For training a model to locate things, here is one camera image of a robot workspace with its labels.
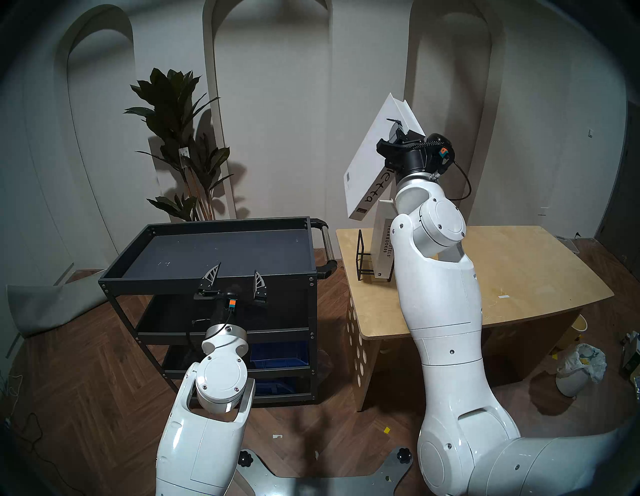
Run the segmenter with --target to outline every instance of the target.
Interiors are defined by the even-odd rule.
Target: blue bin
[[[251,346],[250,360],[256,369],[304,367],[309,364],[307,342],[255,343]]]

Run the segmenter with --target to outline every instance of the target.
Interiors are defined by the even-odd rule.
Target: black cart
[[[327,263],[316,267],[311,229],[322,231]],[[194,299],[203,276],[220,263],[216,285],[253,297],[257,271],[268,304],[239,304],[236,322],[247,331],[248,375],[254,404],[313,403],[317,398],[317,281],[337,264],[327,224],[309,217],[151,224],[100,278],[100,287],[140,349],[174,392],[173,379],[200,361],[211,300]],[[116,297],[154,295],[136,326]],[[162,364],[147,345],[168,345]]]

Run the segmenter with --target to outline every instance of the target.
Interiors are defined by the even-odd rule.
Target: herringbone floor
[[[616,293],[583,312],[589,323],[586,341],[605,351],[609,370],[601,384],[590,383],[576,400],[556,390],[552,374],[557,362],[550,356],[525,381],[493,388],[523,435],[600,433],[618,426],[635,409],[634,391],[617,373],[618,341],[639,328],[640,283],[597,242],[581,241],[579,248],[580,257]],[[122,298],[134,321],[147,303],[144,296]],[[320,386],[322,402],[251,412],[244,446],[278,476],[364,475],[397,445],[415,451],[424,413],[415,346],[407,340],[397,367],[374,375],[365,411],[357,413],[343,341],[347,303],[341,266],[319,284],[319,347],[333,362]],[[161,355],[163,350],[154,352]],[[38,452],[55,461],[70,484],[87,495],[154,493],[157,444],[175,395],[108,304],[27,340],[12,373],[24,375],[14,428],[22,428],[29,412],[36,412],[44,432]],[[23,435],[37,437],[33,417]],[[62,493],[77,494],[51,466],[33,460]],[[229,492],[242,494],[235,483]],[[414,463],[396,495],[428,493]]]

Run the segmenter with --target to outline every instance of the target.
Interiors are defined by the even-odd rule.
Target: wooden table
[[[372,276],[358,281],[358,229],[336,233],[351,292],[345,336],[360,411],[371,374],[392,365],[395,338],[410,333],[395,277],[391,282]],[[372,229],[362,229],[367,252],[371,234]],[[468,226],[462,246],[482,292],[485,364],[488,357],[500,358],[515,380],[524,379],[553,349],[584,305],[613,296],[585,263],[538,226]]]

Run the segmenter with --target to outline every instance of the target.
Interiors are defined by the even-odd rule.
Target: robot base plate
[[[411,452],[397,447],[369,476],[276,477],[253,451],[243,449],[236,469],[253,492],[260,496],[391,496],[412,463]]]

